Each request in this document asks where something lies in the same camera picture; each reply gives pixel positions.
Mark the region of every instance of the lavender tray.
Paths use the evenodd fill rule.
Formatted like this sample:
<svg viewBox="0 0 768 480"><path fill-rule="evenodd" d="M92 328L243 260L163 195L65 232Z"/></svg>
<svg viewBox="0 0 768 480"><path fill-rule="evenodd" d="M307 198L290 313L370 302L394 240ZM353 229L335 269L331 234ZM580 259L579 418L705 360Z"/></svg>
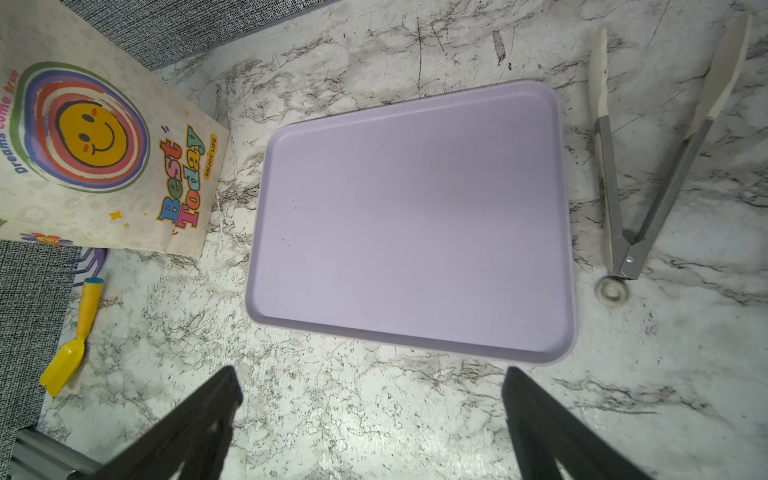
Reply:
<svg viewBox="0 0 768 480"><path fill-rule="evenodd" d="M575 339L558 96L520 81L280 128L258 323L532 363Z"/></svg>

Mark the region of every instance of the gray fabric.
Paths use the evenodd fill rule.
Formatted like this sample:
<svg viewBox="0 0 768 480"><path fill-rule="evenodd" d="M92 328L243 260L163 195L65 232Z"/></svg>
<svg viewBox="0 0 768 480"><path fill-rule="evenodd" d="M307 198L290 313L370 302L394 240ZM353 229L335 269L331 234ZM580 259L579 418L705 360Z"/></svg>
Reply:
<svg viewBox="0 0 768 480"><path fill-rule="evenodd" d="M325 0L62 0L149 69Z"/></svg>
<svg viewBox="0 0 768 480"><path fill-rule="evenodd" d="M0 240L0 478L16 432L35 424L45 389L40 375L58 346L78 247Z"/></svg>

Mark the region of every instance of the smiley face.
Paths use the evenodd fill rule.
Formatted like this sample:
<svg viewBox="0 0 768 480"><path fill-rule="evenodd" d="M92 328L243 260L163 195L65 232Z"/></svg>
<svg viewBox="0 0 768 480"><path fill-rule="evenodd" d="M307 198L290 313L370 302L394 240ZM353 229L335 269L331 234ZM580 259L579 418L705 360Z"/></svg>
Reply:
<svg viewBox="0 0 768 480"><path fill-rule="evenodd" d="M69 154L89 167L110 167L127 153L127 132L112 112L95 101L62 105L56 130Z"/></svg>
<svg viewBox="0 0 768 480"><path fill-rule="evenodd" d="M38 237L38 242L50 243L51 245L58 245L58 240L50 237Z"/></svg>

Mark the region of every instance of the white marble surface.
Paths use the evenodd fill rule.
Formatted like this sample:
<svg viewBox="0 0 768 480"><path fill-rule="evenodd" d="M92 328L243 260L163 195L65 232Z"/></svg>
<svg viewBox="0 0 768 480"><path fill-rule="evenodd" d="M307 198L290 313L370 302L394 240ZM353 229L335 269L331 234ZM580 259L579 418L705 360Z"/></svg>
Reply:
<svg viewBox="0 0 768 480"><path fill-rule="evenodd" d="M754 14L743 73L634 297L608 310L587 68L609 27L621 197L637 229L723 23ZM579 338L532 377L656 478L768 469L768 26L759 0L341 0L159 72L231 119L201 259L113 251L83 368L40 427L105 462L224 364L245 401L223 478L517 478L506 365L254 325L243 308L261 162L280 126L534 78L565 118ZM495 45L494 39L500 40ZM62 340L74 335L73 297Z"/></svg>

